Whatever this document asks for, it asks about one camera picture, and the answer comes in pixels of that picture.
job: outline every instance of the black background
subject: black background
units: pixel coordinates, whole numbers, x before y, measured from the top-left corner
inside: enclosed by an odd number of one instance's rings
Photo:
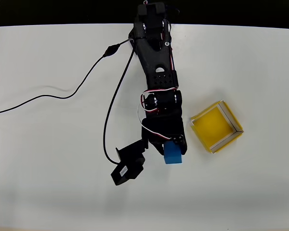
[[[289,28],[289,0],[166,0],[180,10],[170,21]],[[142,0],[0,0],[0,26],[78,23],[132,23]]]

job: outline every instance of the circular hole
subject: circular hole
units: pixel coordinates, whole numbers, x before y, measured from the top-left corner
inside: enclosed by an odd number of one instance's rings
[[[158,68],[156,68],[156,70],[155,70],[155,72],[157,73],[157,72],[163,72],[163,71],[165,71],[163,68],[161,68],[161,67],[158,67]]]

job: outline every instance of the blue block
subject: blue block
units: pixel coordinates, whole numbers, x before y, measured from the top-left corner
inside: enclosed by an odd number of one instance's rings
[[[173,141],[167,141],[164,143],[164,159],[168,164],[180,164],[182,163],[182,155],[180,146]]]

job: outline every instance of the white surface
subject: white surface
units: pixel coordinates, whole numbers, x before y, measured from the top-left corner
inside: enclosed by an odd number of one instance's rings
[[[0,28],[0,109],[65,96],[132,25]],[[107,109],[129,58],[125,44],[71,99],[39,99],[0,115],[0,226],[53,230],[239,230],[289,227],[289,30],[173,25],[188,151],[165,165],[150,146],[137,180],[115,186],[104,156]],[[107,149],[140,139],[146,89],[134,58],[115,101]],[[206,153],[190,116],[224,99],[245,133]]]

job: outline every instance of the yellow tray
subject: yellow tray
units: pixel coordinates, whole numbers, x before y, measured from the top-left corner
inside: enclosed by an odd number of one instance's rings
[[[215,153],[243,134],[243,128],[221,100],[191,118],[191,127],[205,149]]]

